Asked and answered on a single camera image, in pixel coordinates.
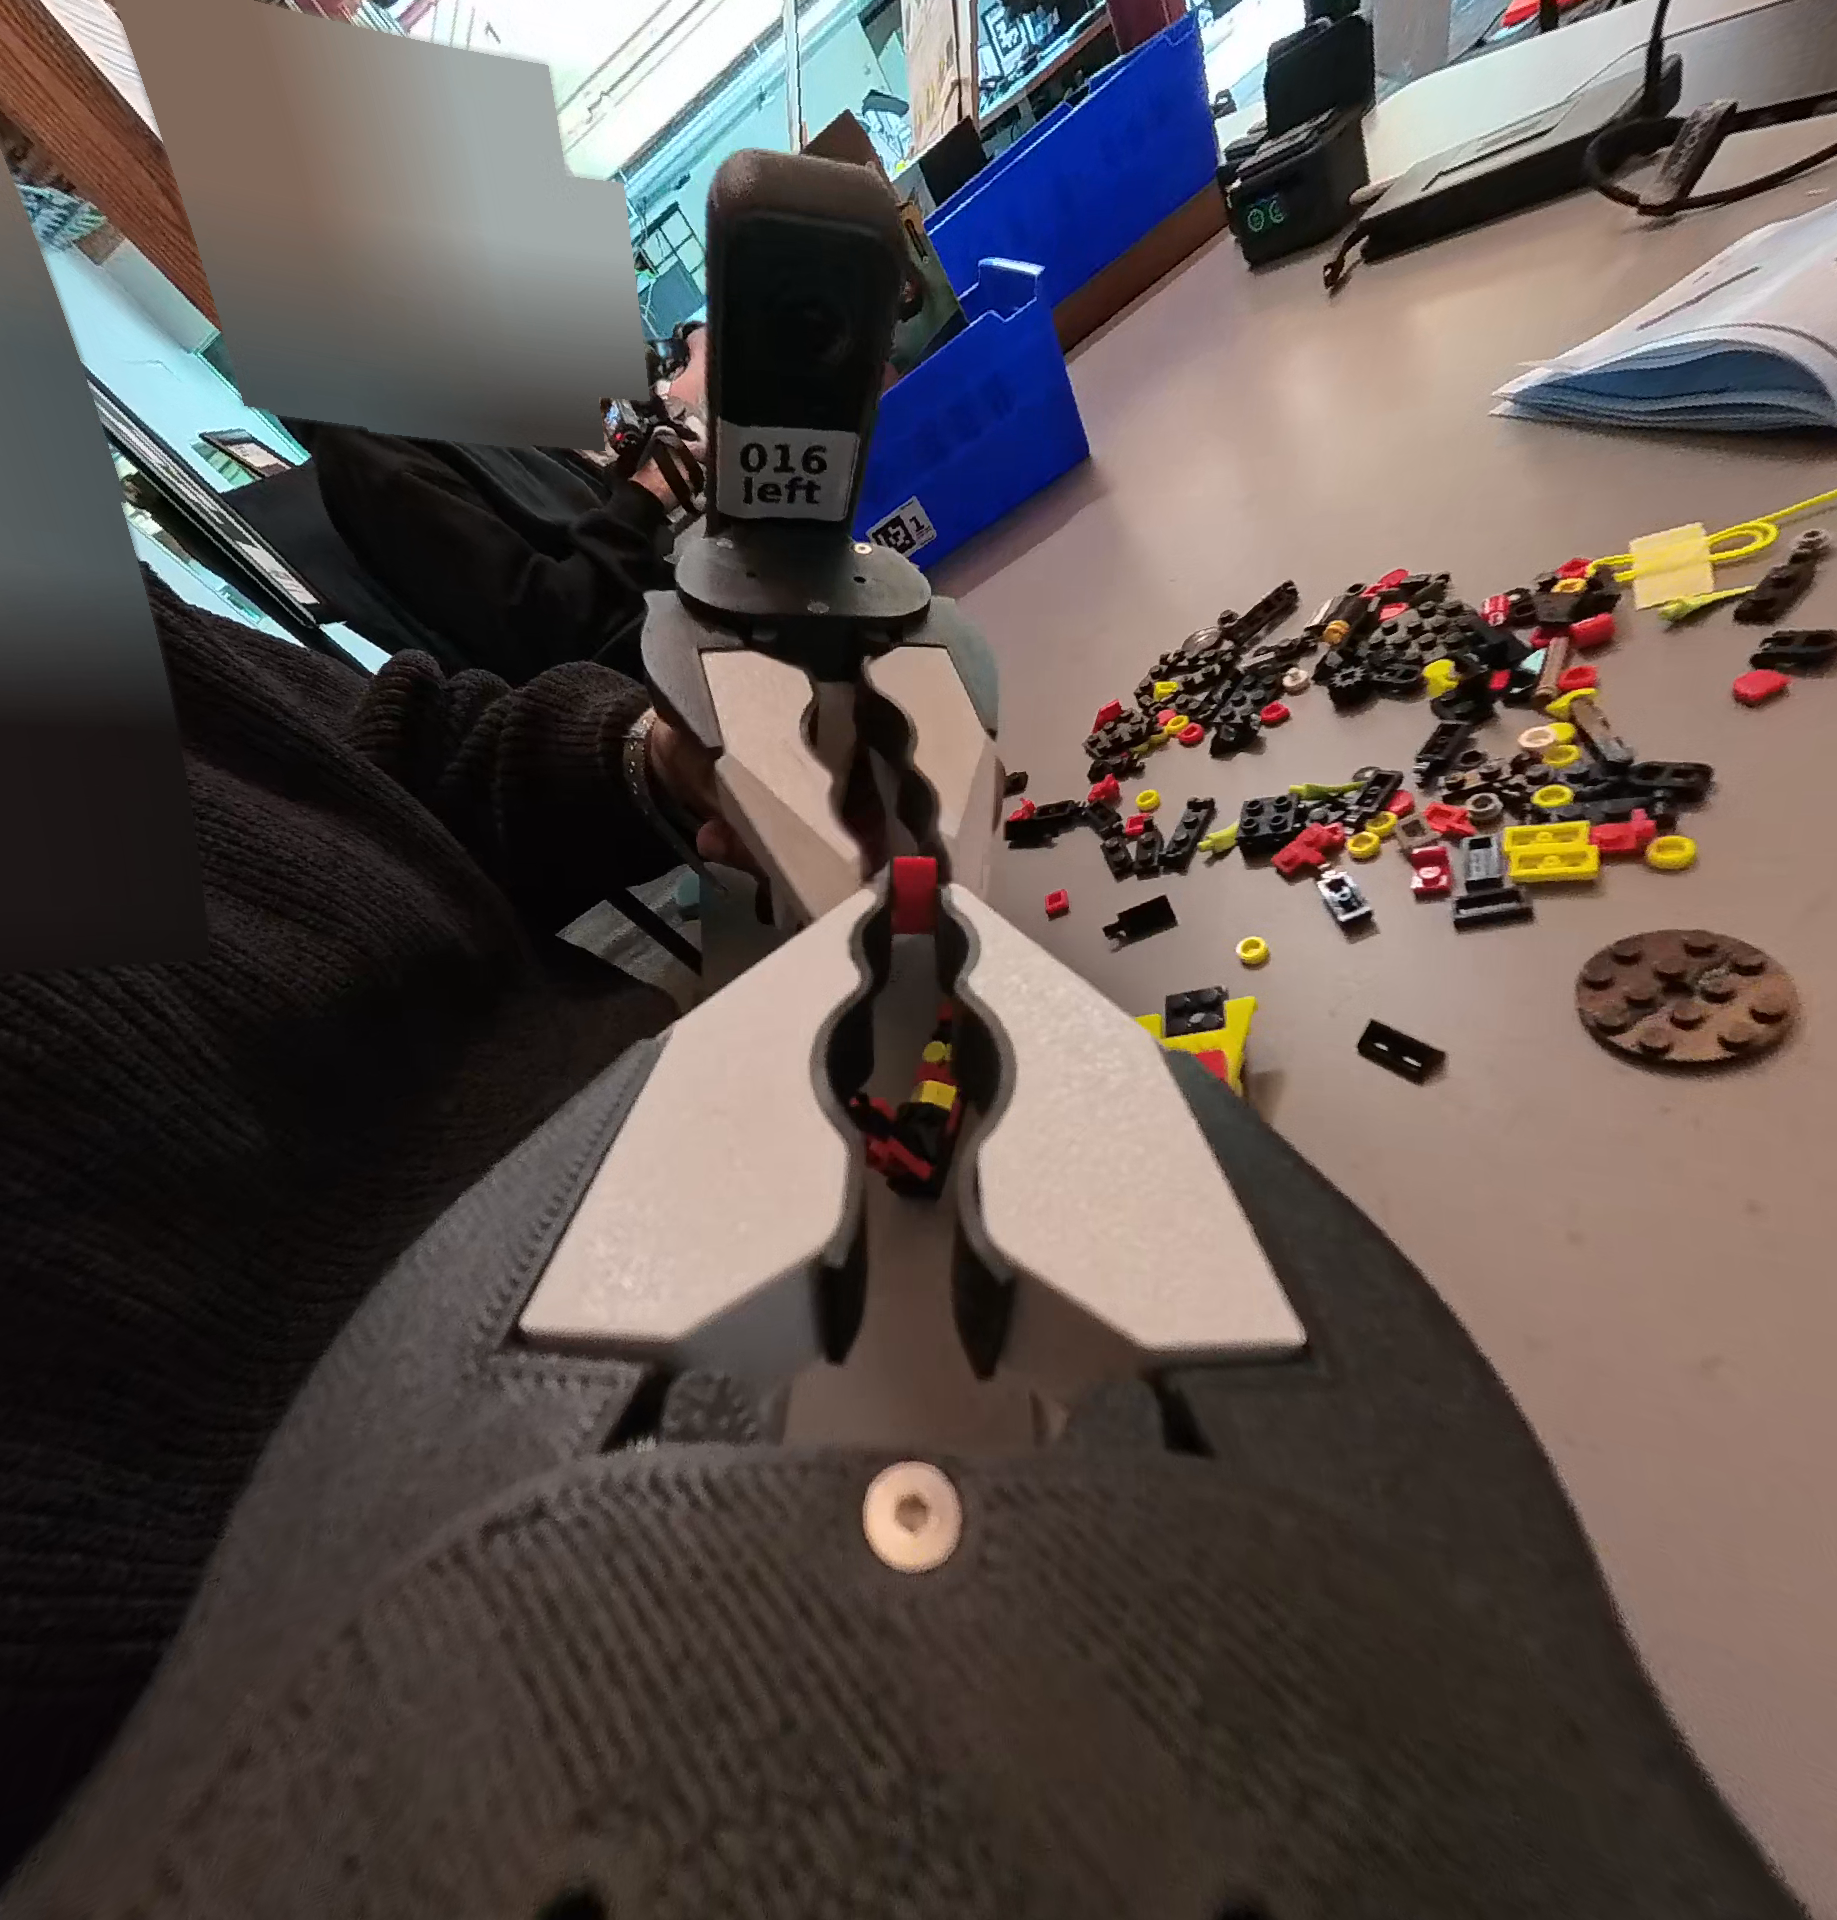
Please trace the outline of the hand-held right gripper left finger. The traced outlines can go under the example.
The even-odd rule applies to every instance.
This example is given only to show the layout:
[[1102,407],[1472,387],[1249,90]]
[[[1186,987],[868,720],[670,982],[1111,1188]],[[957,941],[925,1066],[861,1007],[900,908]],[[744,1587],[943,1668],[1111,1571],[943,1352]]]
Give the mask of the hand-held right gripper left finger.
[[864,1150],[887,884],[796,933],[658,1043],[522,1307],[529,1347],[675,1373],[840,1366],[864,1322]]

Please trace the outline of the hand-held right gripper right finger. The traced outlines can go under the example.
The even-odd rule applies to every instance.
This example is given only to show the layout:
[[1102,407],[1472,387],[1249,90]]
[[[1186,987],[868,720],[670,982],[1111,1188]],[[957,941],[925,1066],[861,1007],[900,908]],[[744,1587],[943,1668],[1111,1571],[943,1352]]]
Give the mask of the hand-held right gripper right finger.
[[1201,1071],[968,888],[937,956],[964,1120],[955,1326],[979,1381],[1279,1364],[1307,1334],[1201,1120]]

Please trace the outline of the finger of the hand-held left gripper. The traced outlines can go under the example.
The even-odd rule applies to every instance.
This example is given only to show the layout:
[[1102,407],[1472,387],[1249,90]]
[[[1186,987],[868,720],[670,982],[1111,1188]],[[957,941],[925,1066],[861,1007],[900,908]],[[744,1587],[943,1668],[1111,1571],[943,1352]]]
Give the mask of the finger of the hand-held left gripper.
[[900,843],[984,901],[999,836],[1001,765],[948,648],[897,646],[870,662],[870,747],[892,779]]
[[785,919],[819,919],[883,864],[883,790],[858,682],[761,651],[702,657],[721,797]]

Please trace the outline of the yellow wedge lego assembly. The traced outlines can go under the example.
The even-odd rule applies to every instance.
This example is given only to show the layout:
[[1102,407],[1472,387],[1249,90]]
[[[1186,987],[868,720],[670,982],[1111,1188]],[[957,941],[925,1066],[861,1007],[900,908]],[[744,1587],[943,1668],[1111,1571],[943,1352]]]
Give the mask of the yellow wedge lego assembly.
[[1237,1095],[1244,1095],[1244,1056],[1258,1001],[1253,995],[1230,996],[1223,986],[1180,990],[1165,1007],[1142,1013],[1137,1025],[1156,1043],[1195,1056],[1207,1071]]

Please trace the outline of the red black yellow lego assembly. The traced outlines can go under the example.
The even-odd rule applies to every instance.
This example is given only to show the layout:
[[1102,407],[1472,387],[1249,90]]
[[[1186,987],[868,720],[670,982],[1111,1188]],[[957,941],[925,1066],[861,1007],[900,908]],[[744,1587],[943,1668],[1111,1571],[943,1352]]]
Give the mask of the red black yellow lego assembly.
[[898,1103],[853,1092],[846,1112],[864,1144],[867,1165],[900,1197],[942,1197],[962,1131],[957,1069],[959,1009],[939,983],[937,934],[943,927],[942,881],[934,857],[898,856],[890,864],[892,937],[920,945],[934,987],[932,1017]]

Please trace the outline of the person's left forearm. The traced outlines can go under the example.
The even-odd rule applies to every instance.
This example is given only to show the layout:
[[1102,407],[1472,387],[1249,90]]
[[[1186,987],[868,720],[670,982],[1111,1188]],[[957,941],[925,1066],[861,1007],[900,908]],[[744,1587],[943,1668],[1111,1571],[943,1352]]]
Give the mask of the person's left forearm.
[[356,1032],[536,1002],[611,1059],[674,1020],[658,990],[562,939],[671,864],[627,769],[650,701],[592,662],[529,684],[425,653],[376,674],[188,606],[157,578],[218,952]]

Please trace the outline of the pile of loose lego pieces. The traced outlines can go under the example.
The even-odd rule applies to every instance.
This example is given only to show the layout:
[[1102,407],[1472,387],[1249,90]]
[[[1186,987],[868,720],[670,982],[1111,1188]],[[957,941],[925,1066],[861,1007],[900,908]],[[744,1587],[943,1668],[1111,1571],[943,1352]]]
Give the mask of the pile of loose lego pieces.
[[[1465,923],[1530,918],[1523,885],[1599,857],[1691,864],[1666,836],[1718,784],[1711,762],[1637,747],[1604,707],[1599,657],[1626,581],[1569,560],[1469,601],[1448,573],[1395,569],[1304,609],[1275,586],[1217,614],[1107,698],[1079,784],[1003,784],[1014,851],[1095,843],[1128,885],[1233,862],[1313,876],[1340,926],[1373,919],[1359,865],[1392,851],[1417,901]],[[1538,865],[1507,845],[1582,840]]]

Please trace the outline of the round brown lego plate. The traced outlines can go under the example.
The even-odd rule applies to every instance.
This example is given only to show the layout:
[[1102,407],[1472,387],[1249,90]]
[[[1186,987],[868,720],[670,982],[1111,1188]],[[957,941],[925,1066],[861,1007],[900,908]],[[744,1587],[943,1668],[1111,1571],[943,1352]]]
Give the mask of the round brown lego plate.
[[1585,1032],[1646,1068],[1706,1071],[1776,1053],[1797,1026],[1793,975],[1761,945],[1718,931],[1645,931],[1579,970]]

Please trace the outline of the lego instruction booklet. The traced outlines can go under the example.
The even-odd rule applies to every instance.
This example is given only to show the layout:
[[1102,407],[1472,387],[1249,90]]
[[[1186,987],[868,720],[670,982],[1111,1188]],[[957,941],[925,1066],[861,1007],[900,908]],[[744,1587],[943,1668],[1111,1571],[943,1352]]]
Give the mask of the lego instruction booklet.
[[1837,436],[1837,200],[1761,228],[1497,393],[1509,420]]

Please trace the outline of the person's left hand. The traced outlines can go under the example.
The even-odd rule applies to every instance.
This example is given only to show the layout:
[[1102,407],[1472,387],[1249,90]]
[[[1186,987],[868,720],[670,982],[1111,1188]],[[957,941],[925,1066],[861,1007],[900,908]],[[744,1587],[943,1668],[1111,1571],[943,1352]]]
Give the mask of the person's left hand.
[[619,765],[645,822],[691,870],[728,867],[761,876],[740,831],[721,811],[716,760],[700,742],[643,707],[625,736]]

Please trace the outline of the small blue plastic bin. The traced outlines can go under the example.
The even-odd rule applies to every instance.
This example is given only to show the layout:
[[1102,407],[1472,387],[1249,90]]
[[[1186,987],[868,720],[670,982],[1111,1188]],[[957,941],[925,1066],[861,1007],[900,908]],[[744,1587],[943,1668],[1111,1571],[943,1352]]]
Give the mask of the small blue plastic bin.
[[979,261],[968,325],[883,395],[856,540],[930,569],[1090,458],[1044,276]]

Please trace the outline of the large blue plastic bin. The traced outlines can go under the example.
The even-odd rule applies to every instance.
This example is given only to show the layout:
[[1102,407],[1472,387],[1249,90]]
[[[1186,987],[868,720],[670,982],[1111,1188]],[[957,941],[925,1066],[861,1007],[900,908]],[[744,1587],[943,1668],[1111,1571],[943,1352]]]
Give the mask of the large blue plastic bin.
[[991,159],[928,217],[970,322],[1003,312],[983,271],[1038,267],[1068,346],[1224,229],[1202,36],[1186,16],[1102,69],[1077,105]]

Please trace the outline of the person's black knit sweater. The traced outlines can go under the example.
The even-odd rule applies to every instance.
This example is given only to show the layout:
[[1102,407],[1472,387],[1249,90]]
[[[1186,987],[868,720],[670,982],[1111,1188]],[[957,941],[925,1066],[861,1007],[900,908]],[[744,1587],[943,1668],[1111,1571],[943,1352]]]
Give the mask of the person's black knit sweater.
[[302,967],[0,980],[0,1886],[331,1337],[670,1017],[575,947],[331,995]]

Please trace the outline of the black device with green display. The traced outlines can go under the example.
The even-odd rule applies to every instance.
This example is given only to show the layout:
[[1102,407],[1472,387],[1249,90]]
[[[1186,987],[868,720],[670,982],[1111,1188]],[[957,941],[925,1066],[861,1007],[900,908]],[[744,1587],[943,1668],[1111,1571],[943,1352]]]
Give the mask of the black device with green display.
[[1333,107],[1285,132],[1227,146],[1216,170],[1224,221],[1249,271],[1309,254],[1350,228],[1371,185],[1364,105]]

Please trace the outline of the grey flat case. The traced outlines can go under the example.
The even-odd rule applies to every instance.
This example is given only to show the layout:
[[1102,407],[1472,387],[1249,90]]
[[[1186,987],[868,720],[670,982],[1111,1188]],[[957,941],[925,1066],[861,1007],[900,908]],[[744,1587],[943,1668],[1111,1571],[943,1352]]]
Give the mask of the grey flat case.
[[1669,5],[1650,93],[1655,17],[1655,7],[1626,5],[1392,93],[1366,119],[1380,195],[1357,214],[1359,259],[1415,254],[1582,192],[1588,149],[1627,121],[1721,101],[1837,114],[1837,3]]

